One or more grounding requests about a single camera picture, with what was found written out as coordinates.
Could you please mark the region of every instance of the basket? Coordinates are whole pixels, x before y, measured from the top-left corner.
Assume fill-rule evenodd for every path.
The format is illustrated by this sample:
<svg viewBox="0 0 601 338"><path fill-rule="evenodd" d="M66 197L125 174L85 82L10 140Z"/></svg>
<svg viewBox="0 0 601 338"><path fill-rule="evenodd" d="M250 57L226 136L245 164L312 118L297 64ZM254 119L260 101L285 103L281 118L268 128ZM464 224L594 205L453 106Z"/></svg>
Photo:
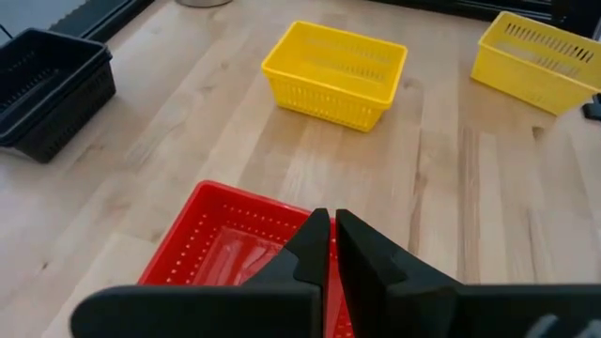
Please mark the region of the basket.
<svg viewBox="0 0 601 338"><path fill-rule="evenodd" d="M0 49L0 146L50 161L116 92L106 46L28 29Z"/></svg>
<svg viewBox="0 0 601 338"><path fill-rule="evenodd" d="M310 212L223 184L198 184L138 284L241 285L261 270ZM327 337L352 337L338 273L334 224Z"/></svg>
<svg viewBox="0 0 601 338"><path fill-rule="evenodd" d="M393 104L407 48L295 22L263 61L277 104L370 131Z"/></svg>
<svg viewBox="0 0 601 338"><path fill-rule="evenodd" d="M480 39L471 77L554 115L601 91L601 44L502 12Z"/></svg>

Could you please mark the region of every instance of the red plastic basket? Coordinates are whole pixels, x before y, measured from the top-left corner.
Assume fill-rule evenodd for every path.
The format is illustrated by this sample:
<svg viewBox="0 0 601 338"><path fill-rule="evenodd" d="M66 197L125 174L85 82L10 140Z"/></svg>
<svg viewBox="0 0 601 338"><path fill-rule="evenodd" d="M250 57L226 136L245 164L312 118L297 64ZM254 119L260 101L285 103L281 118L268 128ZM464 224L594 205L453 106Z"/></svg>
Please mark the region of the red plastic basket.
<svg viewBox="0 0 601 338"><path fill-rule="evenodd" d="M294 236L310 212L212 181L198 184L139 284L240 285ZM332 223L326 337L353 337Z"/></svg>

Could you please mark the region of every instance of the wood grain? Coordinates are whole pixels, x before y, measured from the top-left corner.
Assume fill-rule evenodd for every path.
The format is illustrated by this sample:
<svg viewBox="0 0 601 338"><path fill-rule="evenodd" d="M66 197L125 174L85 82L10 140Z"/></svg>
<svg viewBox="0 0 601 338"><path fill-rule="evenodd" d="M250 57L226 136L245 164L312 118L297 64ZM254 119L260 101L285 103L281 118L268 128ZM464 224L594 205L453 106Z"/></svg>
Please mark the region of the wood grain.
<svg viewBox="0 0 601 338"><path fill-rule="evenodd" d="M408 47L368 134L275 106L261 60L291 22ZM133 283L194 185L346 207L467 283L601 281L601 132L470 79L487 23L362 0L156 1L109 46L117 94L49 165L0 157L0 328L64 337Z"/></svg>

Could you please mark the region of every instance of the black object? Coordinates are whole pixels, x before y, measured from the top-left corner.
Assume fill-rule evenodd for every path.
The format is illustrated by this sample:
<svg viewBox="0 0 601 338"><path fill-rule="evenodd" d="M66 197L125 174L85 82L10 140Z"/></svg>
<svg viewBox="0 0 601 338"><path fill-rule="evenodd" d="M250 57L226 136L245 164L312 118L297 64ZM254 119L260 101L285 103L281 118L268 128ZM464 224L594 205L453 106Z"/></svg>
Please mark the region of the black object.
<svg viewBox="0 0 601 338"><path fill-rule="evenodd" d="M0 146L48 162L116 92L106 46L28 29L0 49Z"/></svg>
<svg viewBox="0 0 601 338"><path fill-rule="evenodd" d="M591 0L371 0L398 6L492 21L511 11L561 29L591 37L601 17L601 2Z"/></svg>
<svg viewBox="0 0 601 338"><path fill-rule="evenodd" d="M243 286L123 286L84 300L75 338L294 337L323 334L330 218L317 209Z"/></svg>
<svg viewBox="0 0 601 338"><path fill-rule="evenodd" d="M7 31L7 29L2 24L0 24L0 30L2 30L4 32L4 34L7 35L8 38L12 38L12 35Z"/></svg>
<svg viewBox="0 0 601 338"><path fill-rule="evenodd" d="M582 106L582 113L584 114L584 117L588 119L601 121L601 103L585 104Z"/></svg>
<svg viewBox="0 0 601 338"><path fill-rule="evenodd" d="M51 31L105 42L154 0L87 0Z"/></svg>
<svg viewBox="0 0 601 338"><path fill-rule="evenodd" d="M80 304L75 338L321 337L330 220L316 210L240 287L125 286ZM339 269L357 338L599 337L599 285L463 285L347 210Z"/></svg>
<svg viewBox="0 0 601 338"><path fill-rule="evenodd" d="M357 338L601 336L599 285L462 285L347 210L336 228Z"/></svg>

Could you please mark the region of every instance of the black plastic basket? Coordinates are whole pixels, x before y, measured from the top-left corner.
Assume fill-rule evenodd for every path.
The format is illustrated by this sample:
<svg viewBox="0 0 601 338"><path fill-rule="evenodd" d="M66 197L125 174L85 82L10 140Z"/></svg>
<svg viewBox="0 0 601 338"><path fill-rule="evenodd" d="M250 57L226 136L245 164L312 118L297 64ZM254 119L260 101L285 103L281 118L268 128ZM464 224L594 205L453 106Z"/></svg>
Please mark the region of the black plastic basket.
<svg viewBox="0 0 601 338"><path fill-rule="evenodd" d="M116 92L108 48L28 29L0 49L0 146L50 161Z"/></svg>

